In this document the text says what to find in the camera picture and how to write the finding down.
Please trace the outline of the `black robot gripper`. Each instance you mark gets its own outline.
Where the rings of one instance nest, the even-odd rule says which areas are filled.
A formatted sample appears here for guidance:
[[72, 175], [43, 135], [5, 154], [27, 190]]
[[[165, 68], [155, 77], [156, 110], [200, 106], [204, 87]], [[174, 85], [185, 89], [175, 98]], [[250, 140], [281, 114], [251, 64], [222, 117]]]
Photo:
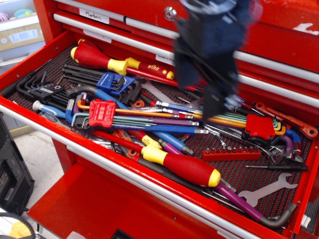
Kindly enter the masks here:
[[[182, 0], [188, 19], [177, 22], [179, 37], [175, 41], [175, 78], [181, 88], [196, 85], [204, 79], [203, 118], [240, 107], [236, 95], [238, 74], [233, 53], [245, 40], [252, 20], [249, 0]], [[214, 73], [203, 77], [195, 63]]]

